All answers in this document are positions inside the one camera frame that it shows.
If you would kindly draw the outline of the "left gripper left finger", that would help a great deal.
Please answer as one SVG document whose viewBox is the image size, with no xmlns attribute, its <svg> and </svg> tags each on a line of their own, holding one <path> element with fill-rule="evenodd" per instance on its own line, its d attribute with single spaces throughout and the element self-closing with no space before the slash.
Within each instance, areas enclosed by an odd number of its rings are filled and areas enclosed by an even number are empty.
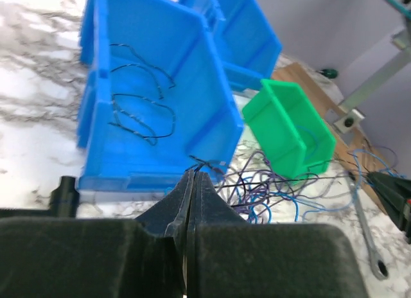
<svg viewBox="0 0 411 298">
<path fill-rule="evenodd" d="M 194 177 L 135 219 L 1 218 L 1 296 L 182 297 Z"/>
</svg>

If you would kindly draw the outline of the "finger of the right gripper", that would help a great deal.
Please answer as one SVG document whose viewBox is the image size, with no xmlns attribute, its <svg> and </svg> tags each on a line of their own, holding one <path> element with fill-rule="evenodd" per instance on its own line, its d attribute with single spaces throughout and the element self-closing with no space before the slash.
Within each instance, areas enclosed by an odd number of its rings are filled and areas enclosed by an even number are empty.
<svg viewBox="0 0 411 298">
<path fill-rule="evenodd" d="M 410 237 L 410 180 L 374 171 L 367 181 L 394 225 Z"/>
</svg>

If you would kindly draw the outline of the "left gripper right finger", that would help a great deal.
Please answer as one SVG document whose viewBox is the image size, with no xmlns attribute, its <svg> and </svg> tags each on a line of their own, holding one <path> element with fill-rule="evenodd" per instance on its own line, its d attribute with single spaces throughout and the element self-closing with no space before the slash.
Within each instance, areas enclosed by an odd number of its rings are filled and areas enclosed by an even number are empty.
<svg viewBox="0 0 411 298">
<path fill-rule="evenodd" d="M 189 297 L 367 297 L 347 236 L 329 224 L 252 225 L 193 181 L 188 225 Z"/>
</svg>

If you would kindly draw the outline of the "green bin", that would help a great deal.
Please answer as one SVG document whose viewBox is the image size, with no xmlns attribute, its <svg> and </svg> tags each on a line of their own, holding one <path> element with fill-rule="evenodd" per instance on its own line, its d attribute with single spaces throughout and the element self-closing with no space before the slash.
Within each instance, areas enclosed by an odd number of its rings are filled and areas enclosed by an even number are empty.
<svg viewBox="0 0 411 298">
<path fill-rule="evenodd" d="M 294 179 L 327 171 L 337 141 L 299 84 L 262 79 L 241 111 L 274 173 Z"/>
</svg>

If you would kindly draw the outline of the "wooden board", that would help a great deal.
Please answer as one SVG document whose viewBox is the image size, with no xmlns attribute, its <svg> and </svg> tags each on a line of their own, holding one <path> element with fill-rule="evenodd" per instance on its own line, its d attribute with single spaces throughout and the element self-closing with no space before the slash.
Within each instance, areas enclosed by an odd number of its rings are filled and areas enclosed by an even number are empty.
<svg viewBox="0 0 411 298">
<path fill-rule="evenodd" d="M 357 166 L 360 165 L 362 173 L 366 174 L 368 171 L 376 171 L 383 168 L 382 163 L 370 155 L 359 153 L 358 162 L 355 162 L 354 157 L 351 155 L 355 149 L 365 150 L 368 148 L 366 135 L 362 132 L 359 125 L 355 125 L 346 134 L 339 134 L 333 128 L 333 115 L 341 115 L 342 111 L 338 109 L 336 103 L 331 99 L 334 92 L 340 96 L 339 89 L 331 80 L 315 71 L 305 69 L 297 62 L 285 67 L 278 67 L 272 73 L 271 79 L 293 82 L 301 86 L 316 111 L 327 122 L 329 129 L 337 139 L 335 157 L 346 170 L 356 173 L 358 170 Z"/>
</svg>

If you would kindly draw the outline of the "ratchet wrench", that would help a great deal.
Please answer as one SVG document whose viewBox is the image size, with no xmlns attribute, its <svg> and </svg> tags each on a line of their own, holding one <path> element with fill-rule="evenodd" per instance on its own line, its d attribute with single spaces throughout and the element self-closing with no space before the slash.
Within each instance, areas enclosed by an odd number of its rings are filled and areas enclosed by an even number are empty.
<svg viewBox="0 0 411 298">
<path fill-rule="evenodd" d="M 376 245 L 374 243 L 371 230 L 367 223 L 365 213 L 363 211 L 362 203 L 360 201 L 360 197 L 358 195 L 358 181 L 355 178 L 349 178 L 348 184 L 351 191 L 351 196 L 353 199 L 354 208 L 356 211 L 356 215 L 358 217 L 358 221 L 360 227 L 362 229 L 362 234 L 365 240 L 365 246 L 367 248 L 368 256 L 369 256 L 369 265 L 371 272 L 378 280 L 386 280 L 389 277 L 388 269 L 385 265 L 385 262 L 379 253 Z"/>
</svg>

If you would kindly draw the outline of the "black socket tool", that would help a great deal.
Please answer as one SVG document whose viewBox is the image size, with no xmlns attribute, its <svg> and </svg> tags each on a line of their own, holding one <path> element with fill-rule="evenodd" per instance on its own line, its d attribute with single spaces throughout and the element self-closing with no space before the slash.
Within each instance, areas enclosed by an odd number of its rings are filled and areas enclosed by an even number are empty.
<svg viewBox="0 0 411 298">
<path fill-rule="evenodd" d="M 1 208 L 1 218 L 54 217 L 75 218 L 80 203 L 80 194 L 75 188 L 76 178 L 61 176 L 60 184 L 51 192 L 47 209 Z"/>
</svg>

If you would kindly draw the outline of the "near blue bin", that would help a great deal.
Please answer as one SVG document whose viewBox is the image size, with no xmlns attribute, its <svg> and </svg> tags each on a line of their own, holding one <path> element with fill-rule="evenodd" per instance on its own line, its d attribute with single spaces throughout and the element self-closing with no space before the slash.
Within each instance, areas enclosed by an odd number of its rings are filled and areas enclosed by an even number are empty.
<svg viewBox="0 0 411 298">
<path fill-rule="evenodd" d="M 222 179 L 243 122 L 206 20 L 171 0 L 87 0 L 78 111 L 81 190 L 163 191 Z"/>
</svg>

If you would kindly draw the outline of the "blue bin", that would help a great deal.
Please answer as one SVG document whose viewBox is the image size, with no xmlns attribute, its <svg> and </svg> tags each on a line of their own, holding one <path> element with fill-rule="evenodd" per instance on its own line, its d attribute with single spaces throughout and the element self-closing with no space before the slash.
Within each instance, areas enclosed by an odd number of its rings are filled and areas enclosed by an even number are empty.
<svg viewBox="0 0 411 298">
<path fill-rule="evenodd" d="M 81 190 L 163 191 L 222 179 L 243 122 L 206 20 L 171 0 L 87 0 L 78 111 Z"/>
<path fill-rule="evenodd" d="M 232 90 L 259 90 L 282 50 L 256 0 L 178 0 L 202 14 Z"/>
</svg>

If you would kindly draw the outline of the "far blue bin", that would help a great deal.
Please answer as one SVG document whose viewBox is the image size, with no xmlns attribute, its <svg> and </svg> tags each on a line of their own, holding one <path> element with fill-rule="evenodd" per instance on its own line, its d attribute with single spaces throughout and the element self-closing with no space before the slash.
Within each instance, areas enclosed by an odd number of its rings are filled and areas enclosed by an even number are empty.
<svg viewBox="0 0 411 298">
<path fill-rule="evenodd" d="M 256 0 L 178 0 L 202 14 L 232 90 L 259 90 L 282 50 Z"/>
</svg>

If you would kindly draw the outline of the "metal stand bracket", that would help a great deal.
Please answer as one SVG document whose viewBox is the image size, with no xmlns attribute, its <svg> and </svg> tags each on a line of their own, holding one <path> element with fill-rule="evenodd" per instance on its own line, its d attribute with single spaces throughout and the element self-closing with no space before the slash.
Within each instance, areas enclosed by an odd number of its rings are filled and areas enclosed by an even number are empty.
<svg viewBox="0 0 411 298">
<path fill-rule="evenodd" d="M 399 53 L 338 104 L 338 108 L 343 114 L 333 121 L 333 127 L 337 132 L 346 134 L 361 122 L 365 116 L 357 107 L 380 86 L 410 63 L 410 30 L 404 29 L 393 35 L 391 43 L 399 49 Z"/>
</svg>

